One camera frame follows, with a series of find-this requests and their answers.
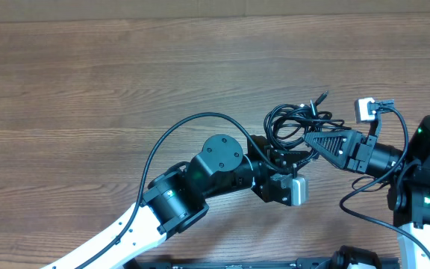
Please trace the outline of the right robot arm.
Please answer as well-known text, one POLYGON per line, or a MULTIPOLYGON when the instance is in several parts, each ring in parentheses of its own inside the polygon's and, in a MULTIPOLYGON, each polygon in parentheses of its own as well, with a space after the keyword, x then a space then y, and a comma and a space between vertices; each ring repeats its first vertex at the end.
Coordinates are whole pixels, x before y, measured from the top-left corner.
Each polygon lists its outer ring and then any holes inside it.
POLYGON ((378 142, 381 117, 364 135, 355 130, 311 132, 307 145, 336 168, 390 186, 387 204, 404 268, 430 268, 430 115, 424 117, 407 149, 378 142))

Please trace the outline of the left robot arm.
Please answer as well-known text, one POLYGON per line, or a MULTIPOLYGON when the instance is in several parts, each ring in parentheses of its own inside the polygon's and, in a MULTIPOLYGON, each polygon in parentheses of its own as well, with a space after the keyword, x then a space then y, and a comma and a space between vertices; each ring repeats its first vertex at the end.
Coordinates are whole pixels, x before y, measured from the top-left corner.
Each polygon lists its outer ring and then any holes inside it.
POLYGON ((297 173, 307 151, 272 149, 257 136, 243 152, 226 134, 208 138, 191 162, 180 162, 149 183, 139 208, 130 207, 108 228, 51 263, 51 268, 126 268, 138 255, 182 233, 204 217, 206 200, 252 189, 264 202, 301 205, 308 180, 297 173))

